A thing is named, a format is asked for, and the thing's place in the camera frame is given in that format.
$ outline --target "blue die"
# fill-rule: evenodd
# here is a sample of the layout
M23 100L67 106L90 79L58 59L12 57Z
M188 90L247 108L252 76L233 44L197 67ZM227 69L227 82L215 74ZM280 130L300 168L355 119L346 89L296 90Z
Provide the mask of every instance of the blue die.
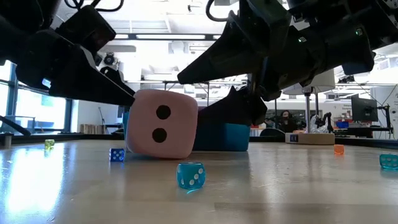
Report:
M178 186L183 189L199 189L206 180L205 166L201 162L182 162L176 174Z
M122 162L124 160L124 149L110 149L109 161Z
M392 154L381 154L380 166L383 169L398 170L398 156Z

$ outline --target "table surface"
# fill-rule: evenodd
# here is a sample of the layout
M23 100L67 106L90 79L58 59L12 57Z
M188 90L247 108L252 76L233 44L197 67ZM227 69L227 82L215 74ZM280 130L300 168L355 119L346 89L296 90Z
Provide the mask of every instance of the table surface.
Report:
M43 144L0 151L0 223L397 223L398 172L346 146L250 143L248 152L194 152L206 184L177 187L180 161L128 154L122 141Z

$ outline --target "large foam die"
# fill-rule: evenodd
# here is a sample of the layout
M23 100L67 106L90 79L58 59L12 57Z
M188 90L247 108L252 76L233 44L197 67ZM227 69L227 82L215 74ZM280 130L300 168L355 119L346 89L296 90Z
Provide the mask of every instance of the large foam die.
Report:
M127 148L159 158L188 157L198 121L196 100L164 90L139 90L134 97L125 137Z

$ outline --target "robotic arm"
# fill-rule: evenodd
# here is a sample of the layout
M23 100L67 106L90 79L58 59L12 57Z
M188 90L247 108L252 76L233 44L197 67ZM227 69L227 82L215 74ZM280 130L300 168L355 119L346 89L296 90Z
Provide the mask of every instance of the robotic arm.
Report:
M116 35L95 9L98 2L52 30L60 0L0 1L0 58L17 64L20 81L50 95L132 105L134 92L118 72L100 72L94 64L97 51ZM371 71L372 50L397 41L398 0L287 2L289 10L277 0L240 0L238 15L230 12L221 37L178 75L181 84L192 84L249 74L246 88L231 90L202 110L199 119L233 116L232 109L248 114L246 120L230 118L238 123L262 123L267 110L262 100L274 100L281 89L296 83L305 86L339 65L347 75ZM310 26L297 30L292 19ZM44 78L51 86L42 84Z

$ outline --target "black monitor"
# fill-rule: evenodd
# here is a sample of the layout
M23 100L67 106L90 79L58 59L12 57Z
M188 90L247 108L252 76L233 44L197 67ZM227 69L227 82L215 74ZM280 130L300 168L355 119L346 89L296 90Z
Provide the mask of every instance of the black monitor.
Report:
M351 106L353 107L354 121L379 121L376 100L352 97Z

